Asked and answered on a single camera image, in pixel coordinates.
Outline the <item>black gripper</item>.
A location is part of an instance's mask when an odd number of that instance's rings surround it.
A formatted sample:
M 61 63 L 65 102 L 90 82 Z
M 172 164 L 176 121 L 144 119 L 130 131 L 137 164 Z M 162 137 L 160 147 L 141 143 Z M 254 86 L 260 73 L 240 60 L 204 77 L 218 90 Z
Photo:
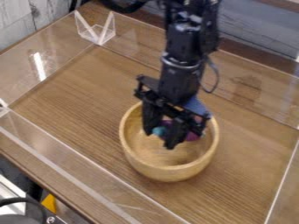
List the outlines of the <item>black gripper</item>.
M 142 128 L 148 136 L 164 118 L 172 119 L 164 140 L 165 149 L 172 150 L 184 141 L 189 130 L 201 136 L 210 119 L 210 112 L 196 97 L 206 60 L 186 64 L 162 57 L 161 61 L 158 78 L 144 74 L 136 76 L 134 97 L 141 101 Z

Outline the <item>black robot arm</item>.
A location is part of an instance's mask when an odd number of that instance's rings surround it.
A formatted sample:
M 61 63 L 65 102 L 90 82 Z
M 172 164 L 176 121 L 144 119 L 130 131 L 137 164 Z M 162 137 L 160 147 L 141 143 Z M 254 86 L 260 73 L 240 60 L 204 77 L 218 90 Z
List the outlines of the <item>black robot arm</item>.
M 142 128 L 170 150 L 186 136 L 202 135 L 210 112 L 197 98 L 204 68 L 217 51 L 220 0 L 134 0 L 128 6 L 98 0 L 112 11 L 136 12 L 154 1 L 164 11 L 165 48 L 157 79 L 137 75 L 134 97 L 141 101 Z

